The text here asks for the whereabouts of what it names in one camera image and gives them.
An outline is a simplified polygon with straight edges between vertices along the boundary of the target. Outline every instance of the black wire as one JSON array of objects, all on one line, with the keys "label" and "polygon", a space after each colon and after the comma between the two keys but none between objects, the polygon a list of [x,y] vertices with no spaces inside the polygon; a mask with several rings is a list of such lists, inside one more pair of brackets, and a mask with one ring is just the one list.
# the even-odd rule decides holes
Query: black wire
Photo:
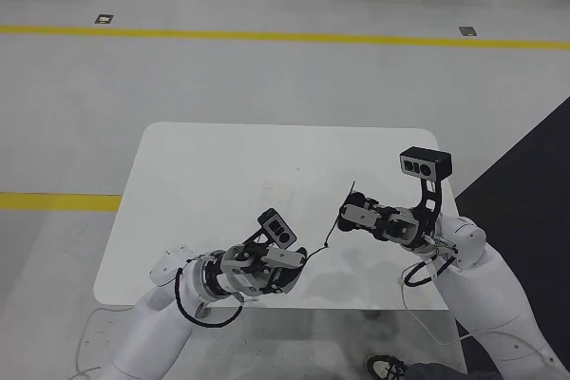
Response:
[{"label": "black wire", "polygon": [[238,306],[237,311],[233,314],[233,316],[231,316],[230,318],[226,319],[225,321],[221,322],[221,323],[205,323],[205,322],[200,322],[199,320],[197,320],[194,316],[190,315],[189,313],[186,312],[186,310],[183,309],[183,305],[181,305],[181,296],[180,296],[180,276],[183,273],[183,268],[179,268],[178,272],[175,274],[175,300],[178,303],[178,309],[180,309],[180,313],[181,315],[183,315],[187,320],[189,320],[190,322],[194,323],[197,326],[201,326],[207,329],[219,329],[222,328],[224,326],[229,325],[232,321],[234,321],[235,319],[237,319],[238,315],[240,314],[240,312],[243,311],[243,304],[241,303],[240,306]]},{"label": "black wire", "polygon": [[[431,261],[434,261],[435,258],[437,258],[437,255],[432,256],[430,258]],[[439,276],[441,273],[444,272],[444,270],[451,265],[452,262],[454,262],[454,260],[456,259],[456,256],[452,255],[452,257],[450,257],[449,259],[446,260],[446,262],[444,263],[444,265],[442,265],[438,270],[437,270],[437,276]],[[423,262],[419,262],[418,265],[416,265],[415,267],[413,267],[411,269],[411,271],[409,271],[408,275],[406,275],[406,278],[404,278],[403,283],[406,284],[407,286],[409,286],[410,288],[415,288],[417,286],[421,286],[421,285],[425,285],[428,284],[430,281],[432,281],[432,278],[427,277],[427,278],[423,278],[420,281],[416,281],[416,282],[411,282],[411,278],[418,272],[420,271],[422,268],[426,267],[427,264],[423,261]]]},{"label": "black wire", "polygon": [[[356,183],[356,180],[354,180],[352,182],[351,190],[349,190],[349,194],[346,196],[346,199],[349,197],[350,194],[352,194],[352,189],[354,188],[355,183]],[[316,251],[312,252],[310,255],[308,255],[308,257],[306,257],[306,262],[308,262],[308,260],[310,260],[311,257],[313,257],[314,255],[318,254],[319,252],[323,251],[324,249],[330,248],[330,244],[328,244],[328,240],[330,239],[330,236],[332,235],[333,230],[335,230],[335,226],[338,224],[338,219],[340,219],[339,209],[338,209],[338,216],[335,218],[335,221],[333,222],[332,229],[330,230],[330,232],[325,237],[325,242],[323,242],[323,246],[321,248],[317,249]]]}]

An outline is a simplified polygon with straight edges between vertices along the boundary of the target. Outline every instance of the black panel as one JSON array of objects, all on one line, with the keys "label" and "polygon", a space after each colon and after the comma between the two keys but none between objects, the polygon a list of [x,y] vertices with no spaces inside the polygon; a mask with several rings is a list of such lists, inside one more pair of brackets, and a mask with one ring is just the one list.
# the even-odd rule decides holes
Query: black panel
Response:
[{"label": "black panel", "polygon": [[[456,203],[517,275],[542,333],[570,370],[570,97]],[[494,369],[477,342],[463,348],[471,371]]]}]

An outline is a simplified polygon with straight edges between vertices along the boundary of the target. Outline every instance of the sneaker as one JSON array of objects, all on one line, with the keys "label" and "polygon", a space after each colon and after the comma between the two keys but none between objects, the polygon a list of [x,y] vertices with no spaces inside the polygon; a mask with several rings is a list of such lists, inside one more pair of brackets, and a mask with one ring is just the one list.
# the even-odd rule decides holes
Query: sneaker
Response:
[{"label": "sneaker", "polygon": [[376,380],[396,380],[403,377],[408,367],[394,356],[372,355],[365,361],[365,368]]}]

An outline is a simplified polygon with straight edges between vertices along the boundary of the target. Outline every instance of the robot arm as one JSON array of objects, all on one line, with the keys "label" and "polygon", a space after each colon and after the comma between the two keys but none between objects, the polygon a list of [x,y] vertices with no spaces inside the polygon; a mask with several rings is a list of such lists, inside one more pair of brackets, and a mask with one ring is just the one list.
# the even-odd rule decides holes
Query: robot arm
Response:
[{"label": "robot arm", "polygon": [[[157,287],[135,305],[125,339],[100,379],[160,380],[175,364],[195,324],[223,327],[240,313],[242,295],[286,294],[293,288],[306,250],[287,250],[296,237],[274,209],[257,221],[259,230],[227,251],[195,256],[181,246],[162,255],[150,271]],[[262,237],[264,241],[256,242]],[[233,317],[217,324],[198,320],[208,303],[231,295],[241,302]]]},{"label": "robot arm", "polygon": [[[570,379],[542,336],[522,285],[486,242],[485,231],[468,218],[440,215],[440,181],[451,174],[449,154],[414,147],[401,154],[401,167],[421,179],[420,204],[410,209],[388,207],[351,192],[340,208],[339,229],[366,230],[421,258],[415,270],[405,278],[402,274],[402,295],[404,286],[433,282],[454,317],[485,348],[504,379]],[[434,201],[432,210],[427,200]],[[424,266],[430,277],[412,281]]]}]

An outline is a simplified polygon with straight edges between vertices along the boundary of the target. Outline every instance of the white table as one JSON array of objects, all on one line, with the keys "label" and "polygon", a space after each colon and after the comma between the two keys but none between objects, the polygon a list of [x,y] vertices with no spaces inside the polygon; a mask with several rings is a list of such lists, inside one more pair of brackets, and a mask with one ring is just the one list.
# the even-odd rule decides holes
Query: white table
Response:
[{"label": "white table", "polygon": [[[353,181],[382,204],[414,206],[420,180],[399,167],[399,154],[413,145],[438,148],[423,129],[154,123],[143,134],[95,296],[104,304],[134,304],[153,287],[148,272],[165,248],[227,249],[257,230],[257,216],[268,207],[297,234],[293,248],[313,251]],[[447,181],[443,190],[443,211],[458,215]],[[265,295],[246,307],[403,309],[397,278],[416,256],[364,231],[336,229],[330,245],[289,294]],[[432,284],[407,290],[406,301],[412,309],[447,309]]]}]

